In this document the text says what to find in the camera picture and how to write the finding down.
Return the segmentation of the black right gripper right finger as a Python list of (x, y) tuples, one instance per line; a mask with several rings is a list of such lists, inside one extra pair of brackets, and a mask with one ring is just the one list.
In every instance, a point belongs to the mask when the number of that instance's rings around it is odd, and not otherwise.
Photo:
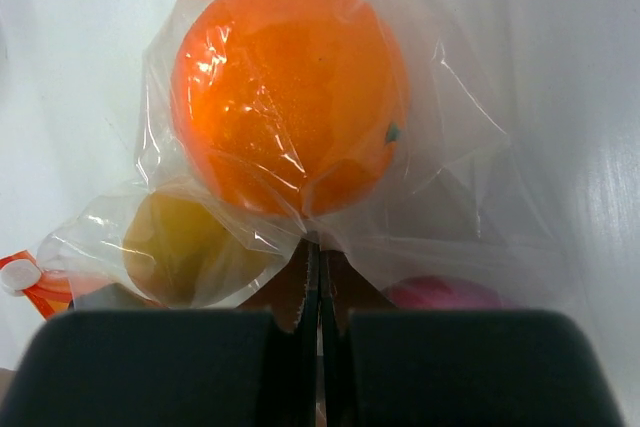
[(402, 310), (319, 256), (330, 426), (619, 426), (584, 333), (545, 310)]

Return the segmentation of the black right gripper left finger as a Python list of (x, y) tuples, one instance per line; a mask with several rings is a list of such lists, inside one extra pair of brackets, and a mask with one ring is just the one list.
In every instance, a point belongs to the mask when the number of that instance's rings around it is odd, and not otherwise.
[(311, 426), (318, 248), (236, 308), (73, 309), (31, 341), (5, 426)]

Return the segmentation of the fake yellow lemon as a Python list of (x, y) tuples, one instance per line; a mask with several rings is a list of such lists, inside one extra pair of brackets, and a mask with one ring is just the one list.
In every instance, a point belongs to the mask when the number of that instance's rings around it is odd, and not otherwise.
[(134, 285), (167, 307), (205, 307), (282, 265), (250, 250), (201, 203), (156, 191), (144, 198), (122, 242)]

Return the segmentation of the clear zip top bag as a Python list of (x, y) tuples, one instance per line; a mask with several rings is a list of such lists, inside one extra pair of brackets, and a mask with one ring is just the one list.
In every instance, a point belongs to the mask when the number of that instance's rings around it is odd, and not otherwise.
[(444, 0), (176, 0), (142, 79), (136, 177), (1, 262), (42, 316), (236, 304), (303, 240), (398, 304), (532, 303), (511, 142)]

